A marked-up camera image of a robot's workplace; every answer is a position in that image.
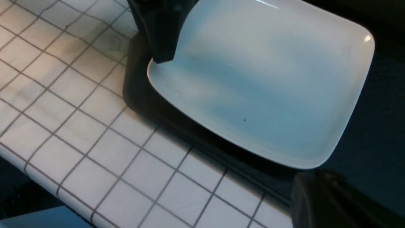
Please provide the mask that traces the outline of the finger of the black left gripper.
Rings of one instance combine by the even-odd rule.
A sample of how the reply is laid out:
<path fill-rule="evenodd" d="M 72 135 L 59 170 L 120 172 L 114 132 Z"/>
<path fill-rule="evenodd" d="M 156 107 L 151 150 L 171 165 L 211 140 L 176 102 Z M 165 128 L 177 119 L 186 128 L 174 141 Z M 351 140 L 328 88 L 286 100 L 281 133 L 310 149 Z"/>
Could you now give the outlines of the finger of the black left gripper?
<path fill-rule="evenodd" d="M 172 61 L 182 26 L 197 0 L 128 0 L 138 31 L 157 64 Z"/>

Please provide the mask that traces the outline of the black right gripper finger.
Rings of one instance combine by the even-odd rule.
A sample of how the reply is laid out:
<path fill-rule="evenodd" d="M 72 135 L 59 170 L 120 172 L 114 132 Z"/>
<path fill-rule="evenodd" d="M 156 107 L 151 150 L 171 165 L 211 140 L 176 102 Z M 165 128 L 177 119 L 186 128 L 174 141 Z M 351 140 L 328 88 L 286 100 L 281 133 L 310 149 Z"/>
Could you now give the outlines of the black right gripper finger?
<path fill-rule="evenodd" d="M 366 196 L 338 172 L 295 175 L 290 201 L 294 228 L 403 228 L 404 218 Z"/>

